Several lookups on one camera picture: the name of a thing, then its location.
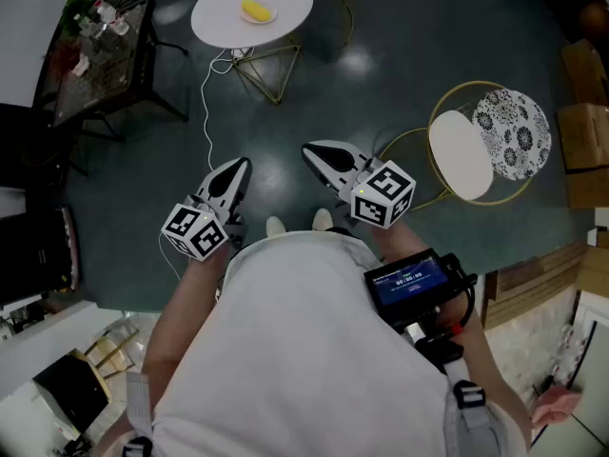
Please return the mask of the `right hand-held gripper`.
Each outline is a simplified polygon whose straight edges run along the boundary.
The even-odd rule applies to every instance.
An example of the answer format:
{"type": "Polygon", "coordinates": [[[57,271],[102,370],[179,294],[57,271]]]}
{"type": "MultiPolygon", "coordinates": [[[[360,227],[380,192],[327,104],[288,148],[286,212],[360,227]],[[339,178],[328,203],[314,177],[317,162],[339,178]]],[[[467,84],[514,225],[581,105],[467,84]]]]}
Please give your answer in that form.
{"type": "Polygon", "coordinates": [[[302,156],[320,181],[348,204],[352,224],[388,229],[411,206],[416,180],[391,160],[369,158],[356,146],[335,140],[305,143],[302,156]]]}

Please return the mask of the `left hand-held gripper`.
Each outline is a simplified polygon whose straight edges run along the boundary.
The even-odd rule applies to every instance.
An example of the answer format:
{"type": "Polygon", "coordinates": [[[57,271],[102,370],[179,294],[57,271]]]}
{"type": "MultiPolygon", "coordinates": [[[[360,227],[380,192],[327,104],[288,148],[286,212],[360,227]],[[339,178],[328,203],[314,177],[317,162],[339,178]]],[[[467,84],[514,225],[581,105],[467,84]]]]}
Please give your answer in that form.
{"type": "Polygon", "coordinates": [[[210,172],[195,194],[175,205],[161,233],[182,254],[205,261],[225,243],[240,248],[247,225],[237,207],[251,177],[246,157],[228,161],[210,172]]]}

